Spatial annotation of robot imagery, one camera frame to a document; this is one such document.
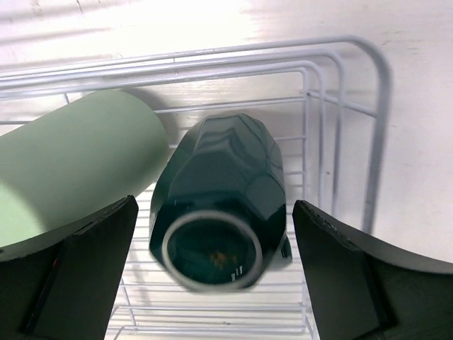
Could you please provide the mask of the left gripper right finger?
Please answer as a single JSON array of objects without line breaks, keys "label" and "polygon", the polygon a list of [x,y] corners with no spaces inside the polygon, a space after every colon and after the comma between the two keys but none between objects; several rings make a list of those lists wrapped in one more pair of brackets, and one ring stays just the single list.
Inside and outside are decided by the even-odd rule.
[{"label": "left gripper right finger", "polygon": [[321,339],[451,339],[452,264],[355,229],[305,200],[297,246]]}]

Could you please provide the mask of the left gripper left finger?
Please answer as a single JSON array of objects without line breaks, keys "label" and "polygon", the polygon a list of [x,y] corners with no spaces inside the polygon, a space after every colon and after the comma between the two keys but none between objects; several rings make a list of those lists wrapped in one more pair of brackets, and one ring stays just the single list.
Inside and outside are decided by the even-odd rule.
[{"label": "left gripper left finger", "polygon": [[104,339],[138,215],[134,196],[1,247],[2,339]]}]

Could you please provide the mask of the light green plastic cup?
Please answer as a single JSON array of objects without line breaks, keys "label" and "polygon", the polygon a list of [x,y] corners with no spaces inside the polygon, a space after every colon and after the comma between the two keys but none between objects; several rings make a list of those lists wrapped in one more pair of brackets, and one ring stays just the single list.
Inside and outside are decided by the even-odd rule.
[{"label": "light green plastic cup", "polygon": [[97,91],[1,136],[1,245],[138,196],[168,155],[155,112],[124,91]]}]

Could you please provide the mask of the dark green ceramic mug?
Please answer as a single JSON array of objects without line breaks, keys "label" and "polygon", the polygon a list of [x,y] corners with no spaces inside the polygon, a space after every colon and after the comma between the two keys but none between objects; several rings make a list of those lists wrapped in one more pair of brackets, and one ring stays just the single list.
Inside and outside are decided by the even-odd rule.
[{"label": "dark green ceramic mug", "polygon": [[150,206],[149,251],[198,293],[254,286],[292,262],[282,155],[264,124],[210,115],[186,132]]}]

